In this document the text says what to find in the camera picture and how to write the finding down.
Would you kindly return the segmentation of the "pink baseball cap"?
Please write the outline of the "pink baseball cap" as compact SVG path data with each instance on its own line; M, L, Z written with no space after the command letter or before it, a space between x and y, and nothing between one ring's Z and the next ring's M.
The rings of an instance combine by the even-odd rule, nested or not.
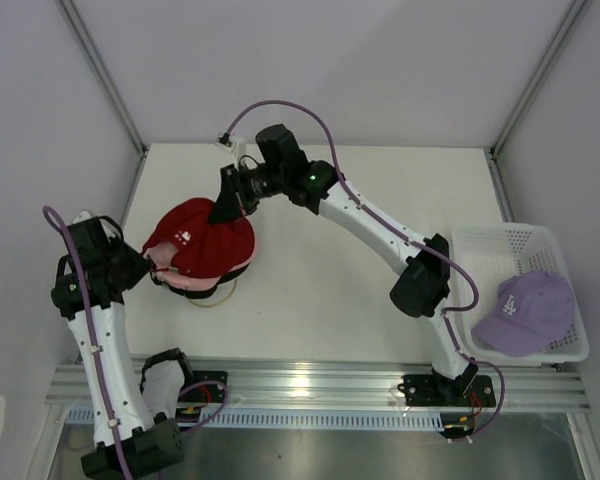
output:
M171 261L174 259L177 252L178 250L173 244L163 242L157 246L146 249L142 253L144 257L152 260L155 266L155 269L150 273L151 280L157 285L172 287L176 290L202 292L211 290L219 283L228 282L237 278L240 275L239 270L246 269L255 258L257 248L254 247L251 250L250 255L241 263L231 267L222 275L214 276L203 276L188 271L182 273L171 265Z

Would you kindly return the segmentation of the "red baseball cap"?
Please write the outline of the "red baseball cap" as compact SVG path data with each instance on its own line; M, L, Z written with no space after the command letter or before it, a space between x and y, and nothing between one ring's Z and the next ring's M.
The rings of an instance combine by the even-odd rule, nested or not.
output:
M163 242L173 244L178 252L171 265L242 262L256 247L252 224L246 218L227 223L208 221L214 202L207 198L191 198L172 208L156 225L145 241L142 253Z

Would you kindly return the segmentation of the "black NY baseball cap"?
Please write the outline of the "black NY baseball cap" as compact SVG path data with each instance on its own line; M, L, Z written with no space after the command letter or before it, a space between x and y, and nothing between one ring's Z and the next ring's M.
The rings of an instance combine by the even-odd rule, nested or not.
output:
M175 266L153 265L150 272L152 282L171 292L191 299L211 297L217 289L242 275L251 265L252 260L235 265L228 263L207 262L197 265Z

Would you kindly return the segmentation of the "gold wire hat stand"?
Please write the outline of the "gold wire hat stand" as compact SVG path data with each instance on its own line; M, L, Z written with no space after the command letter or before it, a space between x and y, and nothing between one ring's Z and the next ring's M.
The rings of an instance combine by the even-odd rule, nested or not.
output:
M228 282L219 283L216 286L215 291L206 298L188 298L187 301L198 307L203 309L210 309L228 301L236 291L238 285L238 279L235 278Z

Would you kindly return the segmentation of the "purple LA baseball cap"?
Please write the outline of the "purple LA baseball cap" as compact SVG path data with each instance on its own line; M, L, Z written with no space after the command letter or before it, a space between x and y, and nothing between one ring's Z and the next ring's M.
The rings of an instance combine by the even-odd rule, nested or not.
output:
M506 356L525 357L562 339L575 310L573 290L562 275L531 271L500 284L495 306L471 333Z

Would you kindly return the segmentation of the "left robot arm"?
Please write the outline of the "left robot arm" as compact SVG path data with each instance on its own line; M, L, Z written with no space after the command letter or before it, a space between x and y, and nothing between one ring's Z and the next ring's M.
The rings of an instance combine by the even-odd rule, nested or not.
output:
M181 462L182 434L175 416L196 376L184 353L173 348L149 357L135 371L126 335L123 295L153 264L130 247L106 216L65 225L45 216L61 234L51 291L78 345L94 414L94 449L81 466L89 479L141 479Z

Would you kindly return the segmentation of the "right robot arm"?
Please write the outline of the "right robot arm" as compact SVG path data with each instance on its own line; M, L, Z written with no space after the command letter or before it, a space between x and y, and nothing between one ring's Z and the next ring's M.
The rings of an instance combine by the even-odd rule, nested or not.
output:
M396 274L389 298L417 320L432 349L432 381L437 400L457 404L472 391L478 368L464 359L447 314L450 310L449 243L441 235L424 237L366 201L334 163L310 160L282 124L255 137L261 161L246 164L244 140L221 134L216 144L233 161L220 171L220 191L209 217L226 224L253 214L259 202L276 195L342 227L382 258Z

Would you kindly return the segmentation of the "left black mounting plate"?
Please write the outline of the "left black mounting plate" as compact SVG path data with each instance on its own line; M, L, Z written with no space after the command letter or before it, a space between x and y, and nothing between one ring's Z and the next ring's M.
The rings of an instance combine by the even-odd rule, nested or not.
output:
M198 403L221 403L226 397L228 373L220 370L198 370L193 373L195 383L202 383L189 394Z

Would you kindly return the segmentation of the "black mounting plate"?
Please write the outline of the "black mounting plate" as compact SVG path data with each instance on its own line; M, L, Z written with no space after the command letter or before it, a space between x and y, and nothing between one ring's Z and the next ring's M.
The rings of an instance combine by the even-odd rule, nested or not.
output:
M226 397L228 373L220 370L198 370L193 373L195 383L202 383L189 394L198 403L221 403Z
M414 407L470 407L477 399L483 407L495 407L495 390L488 376L478 375L468 387L458 386L443 377L431 374L407 374L398 390L405 404Z

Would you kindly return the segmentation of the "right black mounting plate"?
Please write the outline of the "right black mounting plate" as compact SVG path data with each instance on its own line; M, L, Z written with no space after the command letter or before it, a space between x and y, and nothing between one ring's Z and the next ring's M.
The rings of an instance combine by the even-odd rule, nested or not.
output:
M405 404L414 407L470 407L477 399L483 407L495 407L495 390L488 376L478 375L468 387L458 386L443 377L431 374L407 374L398 390Z

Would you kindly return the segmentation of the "white plastic basket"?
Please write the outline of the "white plastic basket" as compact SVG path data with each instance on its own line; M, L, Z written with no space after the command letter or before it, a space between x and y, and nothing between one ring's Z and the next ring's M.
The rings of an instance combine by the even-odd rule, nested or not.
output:
M588 357L584 323L551 231L521 223L459 224L452 250L479 292L474 309L454 316L471 354L530 364Z

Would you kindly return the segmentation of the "left aluminium frame post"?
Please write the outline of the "left aluminium frame post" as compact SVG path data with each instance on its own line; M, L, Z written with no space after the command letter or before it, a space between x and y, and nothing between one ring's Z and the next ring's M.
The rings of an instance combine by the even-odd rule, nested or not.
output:
M63 16L69 31L73 35L78 48L121 125L129 143L136 151L136 154L142 157L147 151L147 146L142 140L139 129L131 117L129 109L120 94L110 69L106 65L77 3L72 0L58 0L55 1L55 5Z

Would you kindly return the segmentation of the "aluminium frame post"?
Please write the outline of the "aluminium frame post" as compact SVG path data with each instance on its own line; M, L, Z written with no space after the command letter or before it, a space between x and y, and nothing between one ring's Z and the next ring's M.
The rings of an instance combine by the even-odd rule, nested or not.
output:
M497 159L503 153L592 4L593 2L590 0L573 0L569 2L568 8L551 34L548 44L525 83L514 107L499 130L490 149L494 159Z
M120 94L110 69L106 65L77 3L72 0L58 0L55 1L55 5L63 16L69 31L73 35L78 48L121 125L129 143L136 151L136 154L142 157L147 151L147 146L142 140L139 129L131 117L129 109Z

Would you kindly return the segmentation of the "right aluminium frame post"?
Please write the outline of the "right aluminium frame post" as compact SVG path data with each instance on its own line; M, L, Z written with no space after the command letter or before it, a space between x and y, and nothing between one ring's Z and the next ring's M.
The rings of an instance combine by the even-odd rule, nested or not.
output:
M497 159L503 153L592 4L593 2L590 0L573 0L569 2L568 8L551 34L548 44L525 83L514 107L499 130L490 149L494 159Z

